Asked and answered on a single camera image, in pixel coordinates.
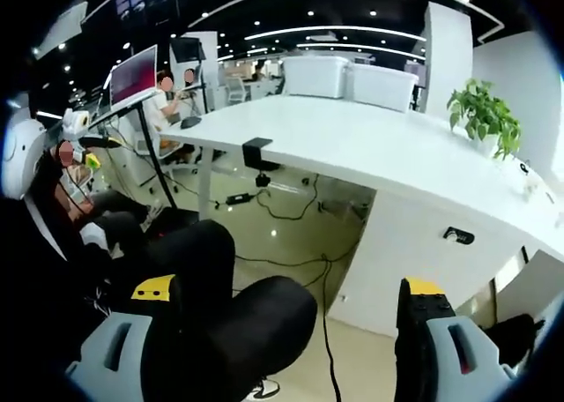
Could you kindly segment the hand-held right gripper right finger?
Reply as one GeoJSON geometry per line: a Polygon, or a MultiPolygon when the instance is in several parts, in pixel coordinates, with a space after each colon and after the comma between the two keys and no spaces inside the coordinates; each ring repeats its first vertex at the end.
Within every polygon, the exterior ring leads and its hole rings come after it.
{"type": "Polygon", "coordinates": [[[401,280],[396,327],[396,401],[493,401],[515,377],[497,345],[430,282],[401,280]]]}

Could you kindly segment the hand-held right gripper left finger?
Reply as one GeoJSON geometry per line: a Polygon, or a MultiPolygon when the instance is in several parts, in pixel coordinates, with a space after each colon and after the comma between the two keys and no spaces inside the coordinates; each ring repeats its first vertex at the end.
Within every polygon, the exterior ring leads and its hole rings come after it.
{"type": "Polygon", "coordinates": [[[167,382],[179,307],[174,274],[147,279],[86,338],[66,376],[89,401],[149,401],[167,382]]]}

